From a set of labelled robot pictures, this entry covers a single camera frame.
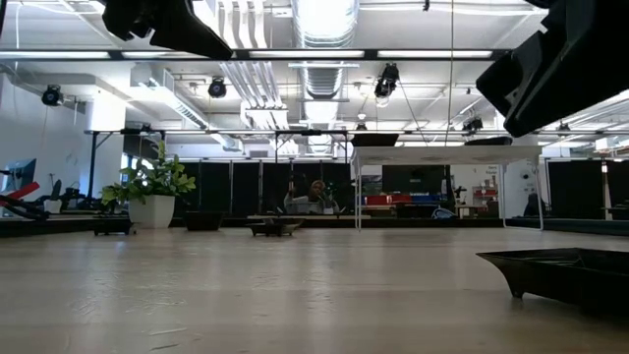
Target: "spotlight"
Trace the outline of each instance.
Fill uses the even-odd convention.
[[[472,117],[463,123],[463,131],[469,132],[470,135],[476,133],[483,128],[483,119],[481,117]]]
[[[375,86],[375,98],[389,97],[395,91],[395,83],[400,80],[400,71],[395,63],[387,63]]]
[[[57,107],[63,104],[63,93],[59,85],[48,85],[41,97],[41,102],[47,106]]]
[[[225,78],[223,77],[214,77],[212,78],[212,83],[209,85],[209,93],[210,97],[214,98],[222,98],[227,94],[227,87],[225,86]]]
[[[570,126],[568,123],[561,122],[557,127],[557,132],[570,132]]]

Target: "fluorescent light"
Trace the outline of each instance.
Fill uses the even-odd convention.
[[[122,55],[128,59],[196,59],[204,58],[197,54],[182,51],[124,51]]]
[[[444,147],[461,147],[462,142],[406,142],[404,148],[444,148]]]
[[[363,58],[363,50],[253,50],[252,58]]]
[[[342,68],[360,68],[358,63],[288,63],[291,69],[342,69]]]
[[[378,50],[378,58],[489,58],[491,50]]]
[[[404,134],[404,131],[348,131],[349,134]]]
[[[0,59],[106,59],[106,51],[0,51]]]
[[[168,135],[204,135],[205,131],[185,131],[185,130],[180,130],[180,131],[166,131],[166,134]]]
[[[256,130],[220,130],[220,134],[227,135],[275,135],[274,131],[256,131]]]

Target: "wall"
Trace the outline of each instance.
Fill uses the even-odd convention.
[[[74,185],[86,194],[91,136],[85,130],[121,129],[125,104],[97,96],[86,105],[85,114],[76,114],[75,121],[74,109],[46,107],[39,94],[15,87],[6,75],[0,78],[0,85],[0,168],[15,160],[37,159],[35,181],[41,187],[27,201],[50,194],[50,174],[62,181],[62,192]],[[94,197],[99,196],[103,186],[120,180],[122,144],[122,137],[112,136],[98,149]]]
[[[480,187],[485,180],[492,180],[491,176],[498,178],[498,169],[495,165],[452,165],[450,174],[454,177],[452,189],[463,187],[467,192],[461,193],[468,205],[474,203],[474,187]]]
[[[100,94],[86,105],[87,124],[94,131],[116,131],[125,127],[127,106],[119,99],[109,94]],[[100,134],[98,141],[102,141],[106,134]],[[85,147],[86,153],[91,150],[91,137]],[[120,181],[120,157],[122,156],[124,137],[113,135],[109,137],[96,151],[94,164],[94,187],[92,196],[100,198],[103,187]],[[89,164],[82,168],[82,193],[87,192],[89,180]]]
[[[86,116],[78,113],[75,122],[74,110],[44,106],[39,95],[14,87],[6,75],[0,85],[0,168],[15,160],[37,159],[35,181],[41,188],[28,201],[50,194],[50,174],[62,180],[63,188],[76,186],[89,160]]]

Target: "cable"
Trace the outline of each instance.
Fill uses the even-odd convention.
[[[452,12],[450,13],[450,90],[448,94],[448,125],[445,128],[445,143],[448,146],[448,134],[450,133],[450,122],[452,115],[452,79],[454,76],[454,0],[450,3]]]
[[[411,101],[409,101],[409,97],[406,95],[406,90],[404,89],[404,84],[402,83],[402,79],[398,79],[398,81],[400,82],[400,88],[402,89],[402,93],[404,93],[404,99],[406,99],[406,104],[409,106],[409,110],[411,110],[411,116],[413,116],[413,120],[415,121],[415,124],[417,125],[417,130],[420,131],[420,134],[422,135],[422,140],[424,141],[424,144],[426,144],[426,147],[428,147],[429,142],[426,141],[426,137],[424,137],[424,132],[422,132],[422,127],[420,127],[420,123],[417,121],[417,118],[415,117],[415,112],[413,112]]]

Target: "table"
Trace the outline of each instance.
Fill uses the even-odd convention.
[[[499,189],[504,188],[504,165],[523,159],[534,162],[537,179],[537,189],[542,189],[538,166],[542,147],[539,146],[473,146],[473,147],[354,147],[352,151],[352,166],[356,173],[354,186],[354,220],[359,230],[363,227],[363,213],[361,200],[363,198],[362,167],[366,165],[453,165],[453,164],[495,164],[500,165]],[[498,192],[501,199],[500,207],[504,210],[504,191]],[[542,207],[542,198],[538,193],[538,204]],[[502,222],[506,226],[505,213]],[[540,215],[543,229],[543,215]]]

